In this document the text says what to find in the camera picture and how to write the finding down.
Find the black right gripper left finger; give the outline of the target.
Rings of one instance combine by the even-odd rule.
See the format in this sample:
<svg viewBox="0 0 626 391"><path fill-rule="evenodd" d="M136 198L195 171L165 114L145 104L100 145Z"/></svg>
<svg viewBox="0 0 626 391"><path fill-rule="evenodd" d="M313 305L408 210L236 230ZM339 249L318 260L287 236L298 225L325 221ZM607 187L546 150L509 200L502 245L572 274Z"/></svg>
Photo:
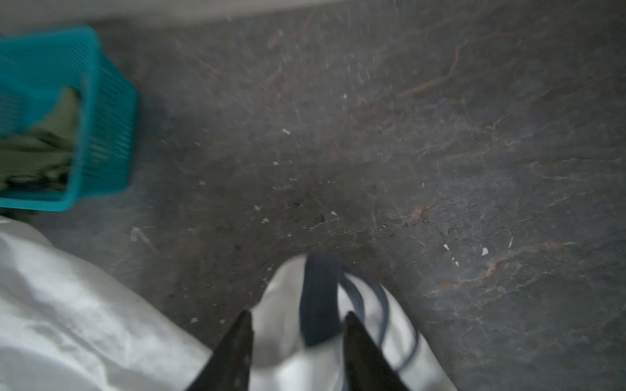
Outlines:
<svg viewBox="0 0 626 391"><path fill-rule="evenodd" d="M254 347L252 314L241 311L207 364L187 388L190 391L247 391Z"/></svg>

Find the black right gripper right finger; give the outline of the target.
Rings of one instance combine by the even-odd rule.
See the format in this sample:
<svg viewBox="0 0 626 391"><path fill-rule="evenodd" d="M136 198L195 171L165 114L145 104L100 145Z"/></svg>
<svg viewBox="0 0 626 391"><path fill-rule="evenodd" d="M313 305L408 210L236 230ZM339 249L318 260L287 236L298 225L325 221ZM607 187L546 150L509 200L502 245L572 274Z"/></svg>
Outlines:
<svg viewBox="0 0 626 391"><path fill-rule="evenodd" d="M350 391L408 391L354 312L345 317L343 357Z"/></svg>

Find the white navy-trimmed tank top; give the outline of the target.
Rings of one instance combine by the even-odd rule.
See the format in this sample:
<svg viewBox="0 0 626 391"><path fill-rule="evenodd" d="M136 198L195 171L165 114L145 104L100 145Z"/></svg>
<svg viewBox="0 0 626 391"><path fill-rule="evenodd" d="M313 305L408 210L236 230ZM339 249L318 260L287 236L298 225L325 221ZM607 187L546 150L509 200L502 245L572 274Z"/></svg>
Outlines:
<svg viewBox="0 0 626 391"><path fill-rule="evenodd" d="M333 255L283 262L248 311L248 390L348 390L349 312L409 390L454 389L398 301ZM32 226L2 219L2 389L188 390L216 348Z"/></svg>

